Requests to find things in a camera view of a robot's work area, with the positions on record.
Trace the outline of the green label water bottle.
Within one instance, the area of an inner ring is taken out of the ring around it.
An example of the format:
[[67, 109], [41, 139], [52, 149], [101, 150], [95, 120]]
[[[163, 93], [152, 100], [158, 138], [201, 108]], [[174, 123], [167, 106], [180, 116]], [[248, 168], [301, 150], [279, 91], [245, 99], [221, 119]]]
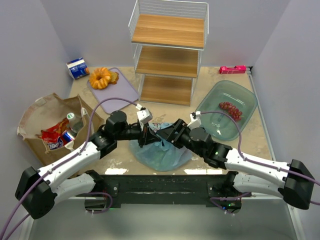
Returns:
[[84, 126], [82, 118], [75, 115], [73, 112], [69, 112], [66, 115], [66, 118], [68, 120], [68, 126], [69, 128], [77, 134]]

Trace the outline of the brown paper grocery bag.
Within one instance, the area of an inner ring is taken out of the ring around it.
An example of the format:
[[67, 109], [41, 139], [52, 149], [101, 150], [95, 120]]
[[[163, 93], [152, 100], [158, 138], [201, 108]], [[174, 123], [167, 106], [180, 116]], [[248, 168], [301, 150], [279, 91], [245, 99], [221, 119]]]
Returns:
[[[25, 111], [17, 127], [17, 134], [22, 136], [41, 164], [47, 166], [80, 147], [87, 139], [88, 128], [93, 133], [103, 124], [104, 120], [97, 113], [94, 113], [90, 122], [92, 112], [93, 109], [79, 95], [61, 99], [52, 93], [38, 99]], [[68, 113], [74, 113], [82, 118], [83, 128], [74, 141], [61, 148], [50, 150], [40, 138], [41, 130], [53, 127], [66, 118]]]

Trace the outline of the light blue plastic bag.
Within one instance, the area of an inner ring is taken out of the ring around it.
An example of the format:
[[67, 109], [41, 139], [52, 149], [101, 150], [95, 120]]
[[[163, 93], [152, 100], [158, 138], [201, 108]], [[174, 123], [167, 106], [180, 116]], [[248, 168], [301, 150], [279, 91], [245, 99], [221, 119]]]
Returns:
[[189, 149], [177, 148], [164, 139], [143, 147], [139, 147], [137, 140], [130, 140], [129, 149], [138, 162], [158, 172], [173, 171], [192, 158]]

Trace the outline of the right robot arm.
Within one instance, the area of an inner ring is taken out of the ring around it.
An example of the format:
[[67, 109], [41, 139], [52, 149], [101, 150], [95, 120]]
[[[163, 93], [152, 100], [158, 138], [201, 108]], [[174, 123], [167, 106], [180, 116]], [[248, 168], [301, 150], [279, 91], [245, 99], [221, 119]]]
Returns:
[[300, 160], [280, 162], [245, 154], [214, 141], [203, 127], [189, 128], [181, 119], [156, 133], [175, 147], [192, 151], [209, 166], [234, 172], [232, 187], [240, 193], [273, 195], [301, 210], [312, 203], [316, 180]]

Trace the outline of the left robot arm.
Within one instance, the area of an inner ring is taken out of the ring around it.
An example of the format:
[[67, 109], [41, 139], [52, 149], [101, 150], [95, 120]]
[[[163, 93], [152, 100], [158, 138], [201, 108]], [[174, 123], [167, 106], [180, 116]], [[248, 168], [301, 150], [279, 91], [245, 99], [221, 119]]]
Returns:
[[39, 219], [57, 203], [91, 192], [100, 181], [98, 174], [71, 176], [111, 153], [117, 148], [118, 141], [137, 140], [141, 147], [159, 141], [149, 127], [153, 118], [151, 112], [142, 108], [136, 114], [137, 122], [128, 124], [123, 111], [114, 111], [97, 132], [71, 153], [38, 170], [25, 169], [15, 192], [18, 203], [33, 219]]

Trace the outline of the red bull can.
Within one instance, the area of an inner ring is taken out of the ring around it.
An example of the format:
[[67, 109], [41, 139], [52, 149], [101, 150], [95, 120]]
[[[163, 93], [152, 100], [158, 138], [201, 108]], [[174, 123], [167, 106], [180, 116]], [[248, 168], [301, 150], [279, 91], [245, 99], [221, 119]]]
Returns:
[[63, 144], [66, 145], [72, 141], [75, 140], [77, 134], [74, 133], [71, 129], [67, 129], [65, 130], [62, 134], [61, 134], [61, 138], [63, 141]]

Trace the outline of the red candy bag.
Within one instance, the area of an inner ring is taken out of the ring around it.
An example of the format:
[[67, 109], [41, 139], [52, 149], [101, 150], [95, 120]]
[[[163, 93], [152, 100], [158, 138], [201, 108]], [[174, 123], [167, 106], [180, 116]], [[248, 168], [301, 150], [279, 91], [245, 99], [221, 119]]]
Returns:
[[63, 147], [67, 141], [63, 134], [68, 130], [69, 120], [65, 117], [56, 125], [41, 130], [40, 138], [47, 144], [50, 150], [55, 150]]

